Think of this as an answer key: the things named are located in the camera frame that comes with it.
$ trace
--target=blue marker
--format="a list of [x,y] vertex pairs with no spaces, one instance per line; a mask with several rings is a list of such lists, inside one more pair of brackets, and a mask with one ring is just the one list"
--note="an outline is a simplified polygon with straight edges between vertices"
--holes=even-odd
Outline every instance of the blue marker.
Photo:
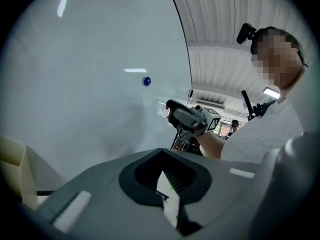
[[147,76],[143,81],[145,86],[149,86],[151,84],[151,78]]

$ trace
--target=white wall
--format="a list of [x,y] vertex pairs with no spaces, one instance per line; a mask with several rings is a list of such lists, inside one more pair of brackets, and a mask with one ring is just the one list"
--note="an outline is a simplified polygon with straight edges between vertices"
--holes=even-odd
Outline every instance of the white wall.
[[105,161],[170,148],[176,130],[162,103],[186,105],[191,89],[173,0],[66,0],[63,13],[60,3],[35,0],[0,58],[0,134],[29,147],[41,190]]

